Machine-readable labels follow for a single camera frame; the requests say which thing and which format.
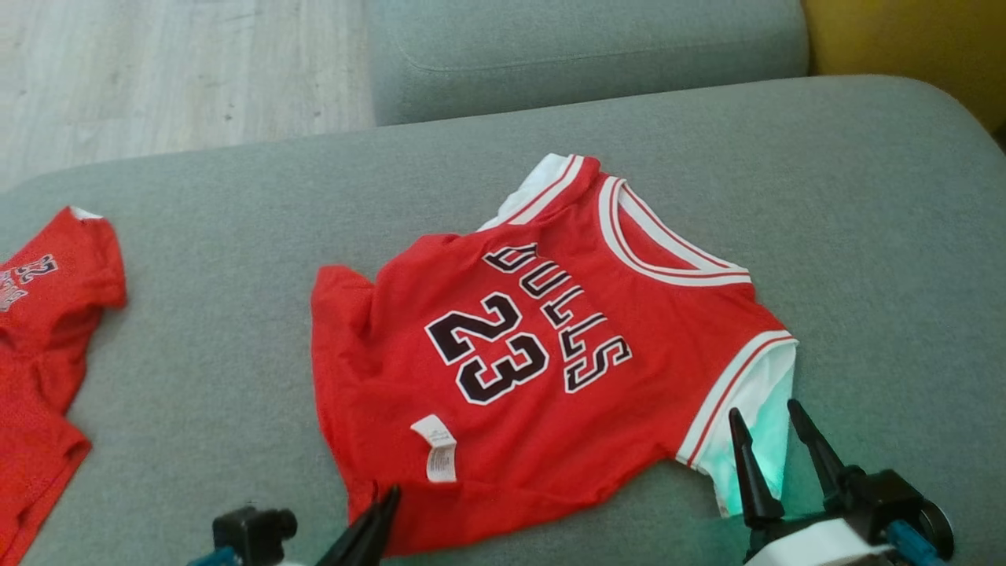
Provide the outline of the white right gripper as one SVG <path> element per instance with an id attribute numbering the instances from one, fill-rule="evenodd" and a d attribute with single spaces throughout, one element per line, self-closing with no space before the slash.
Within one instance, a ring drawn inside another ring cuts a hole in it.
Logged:
<path id="1" fill-rule="evenodd" d="M 846 511 L 852 467 L 844 465 L 800 401 L 790 399 L 787 408 L 817 474 L 825 511 Z M 890 518 L 880 522 L 818 513 L 784 520 L 783 504 L 773 497 L 758 464 L 750 430 L 739 408 L 729 410 L 729 425 L 743 519 L 751 530 L 743 566 L 890 566 L 885 557 L 893 548 L 887 540 Z"/>

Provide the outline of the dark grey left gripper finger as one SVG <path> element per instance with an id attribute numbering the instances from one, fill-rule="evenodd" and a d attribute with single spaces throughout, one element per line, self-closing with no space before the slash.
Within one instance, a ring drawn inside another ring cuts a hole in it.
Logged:
<path id="1" fill-rule="evenodd" d="M 334 542 L 314 566 L 380 566 L 380 504 L 373 504 Z"/>
<path id="2" fill-rule="evenodd" d="M 367 521 L 357 545 L 357 566 L 380 566 L 391 538 L 400 495 L 400 486 L 393 484 L 385 494 L 375 498 L 368 509 Z"/>

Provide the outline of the red Bulls 23 jersey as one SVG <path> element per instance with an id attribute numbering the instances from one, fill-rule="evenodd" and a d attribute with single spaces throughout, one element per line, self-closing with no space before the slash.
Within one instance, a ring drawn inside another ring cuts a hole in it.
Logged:
<path id="1" fill-rule="evenodd" d="M 798 341 L 750 272 L 670 230 L 589 156 L 546 155 L 468 235 L 311 294 L 318 420 L 350 519 L 399 487 L 388 556 L 606 501 L 661 460 L 740 511 L 727 415 L 784 429 Z"/>

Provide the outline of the red shorts with white stripe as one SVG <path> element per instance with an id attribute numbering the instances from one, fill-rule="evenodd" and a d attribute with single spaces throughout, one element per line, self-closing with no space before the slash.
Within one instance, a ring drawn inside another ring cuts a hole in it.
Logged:
<path id="1" fill-rule="evenodd" d="M 19 566 L 91 444 L 68 419 L 91 337 L 126 305 L 114 226 L 65 207 L 0 265 L 0 566 Z"/>

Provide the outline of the yellow fabric sofa section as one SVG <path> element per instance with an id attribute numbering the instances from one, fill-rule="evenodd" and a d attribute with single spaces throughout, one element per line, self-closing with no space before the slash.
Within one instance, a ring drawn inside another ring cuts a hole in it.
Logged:
<path id="1" fill-rule="evenodd" d="M 801 0 L 816 75 L 923 80 L 1006 125 L 1006 0 Z"/>

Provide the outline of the small grey fabric sofa section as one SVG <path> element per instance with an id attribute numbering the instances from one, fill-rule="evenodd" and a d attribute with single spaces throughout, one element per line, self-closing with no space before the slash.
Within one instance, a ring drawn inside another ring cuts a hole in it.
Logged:
<path id="1" fill-rule="evenodd" d="M 800 0 L 366 0 L 378 125 L 807 75 Z"/>

